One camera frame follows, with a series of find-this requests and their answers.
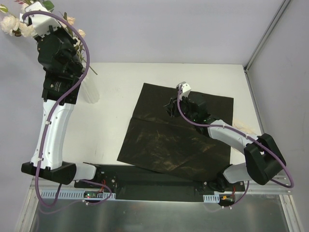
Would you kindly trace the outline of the cream ribbon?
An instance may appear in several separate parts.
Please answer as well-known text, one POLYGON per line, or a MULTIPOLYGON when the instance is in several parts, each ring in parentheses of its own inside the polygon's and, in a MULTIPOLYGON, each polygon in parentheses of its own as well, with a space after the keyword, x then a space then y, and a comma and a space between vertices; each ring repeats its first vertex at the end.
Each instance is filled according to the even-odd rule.
POLYGON ((236 129, 242 131, 243 133, 257 135, 257 133, 255 132, 255 130, 253 128, 251 128, 250 126, 244 124, 242 121, 239 121, 237 119, 233 120, 232 126, 235 127, 236 129))

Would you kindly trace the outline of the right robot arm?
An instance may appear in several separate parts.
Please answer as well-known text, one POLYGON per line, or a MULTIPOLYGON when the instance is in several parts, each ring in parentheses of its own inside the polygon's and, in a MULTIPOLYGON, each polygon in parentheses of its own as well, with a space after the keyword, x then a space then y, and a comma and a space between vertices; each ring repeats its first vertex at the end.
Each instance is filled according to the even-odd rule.
POLYGON ((265 185, 280 171, 286 170, 286 161, 271 135, 242 132, 209 114, 204 102, 192 101, 183 94, 170 99, 164 108, 169 116, 182 116, 200 134, 223 142, 244 155, 244 163, 229 164, 209 182, 209 188, 224 192, 237 182, 250 180, 265 185))

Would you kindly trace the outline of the pink and white flower bouquet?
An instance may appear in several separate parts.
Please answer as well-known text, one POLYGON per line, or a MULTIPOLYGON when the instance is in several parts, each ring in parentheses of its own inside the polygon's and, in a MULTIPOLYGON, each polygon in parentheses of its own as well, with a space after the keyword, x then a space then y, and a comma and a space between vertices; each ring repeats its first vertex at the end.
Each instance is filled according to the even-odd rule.
POLYGON ((41 3, 47 10, 52 11, 54 9, 54 4, 50 0, 15 0, 18 4, 28 4, 31 5, 35 2, 41 3))

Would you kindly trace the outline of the peach rosebud flower stem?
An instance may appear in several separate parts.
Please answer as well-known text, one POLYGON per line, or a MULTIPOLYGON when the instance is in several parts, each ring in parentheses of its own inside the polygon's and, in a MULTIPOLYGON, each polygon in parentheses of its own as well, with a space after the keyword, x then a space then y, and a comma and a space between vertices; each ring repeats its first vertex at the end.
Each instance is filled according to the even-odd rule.
MULTIPOLYGON (((75 23, 75 18, 68 16, 67 12, 64 12, 63 18, 71 25, 73 26, 75 23)), ((85 58, 85 48, 83 43, 81 43, 80 38, 76 35, 75 32, 72 31, 71 28, 67 27, 65 24, 62 23, 62 26, 65 28, 65 30, 69 33, 69 35, 76 40, 76 43, 73 45, 75 50, 77 51, 77 55, 80 59, 80 61, 84 64, 86 64, 86 58, 85 58)))

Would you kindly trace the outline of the white peony flower stem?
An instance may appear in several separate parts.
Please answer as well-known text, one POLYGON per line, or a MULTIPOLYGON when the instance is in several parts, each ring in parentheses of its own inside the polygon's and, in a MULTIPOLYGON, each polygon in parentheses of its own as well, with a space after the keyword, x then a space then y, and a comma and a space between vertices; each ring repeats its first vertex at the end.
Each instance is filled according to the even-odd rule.
POLYGON ((5 5, 0 5, 0 12, 5 14, 5 17, 0 21, 0 28, 4 33, 15 37, 33 37, 36 35, 32 25, 21 22, 19 18, 9 12, 5 5))

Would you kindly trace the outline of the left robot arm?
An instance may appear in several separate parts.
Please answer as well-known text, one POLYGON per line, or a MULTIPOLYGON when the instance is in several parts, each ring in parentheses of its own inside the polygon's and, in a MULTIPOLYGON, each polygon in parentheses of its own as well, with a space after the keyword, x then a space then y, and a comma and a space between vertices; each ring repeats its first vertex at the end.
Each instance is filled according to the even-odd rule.
POLYGON ((31 160, 23 163, 21 171, 29 175, 67 185, 85 179, 91 188, 101 185, 102 176, 95 165, 63 161, 62 150, 69 118, 77 102, 84 72, 74 48, 73 39, 65 29, 37 36, 38 62, 45 70, 43 83, 43 119, 37 148, 31 160))

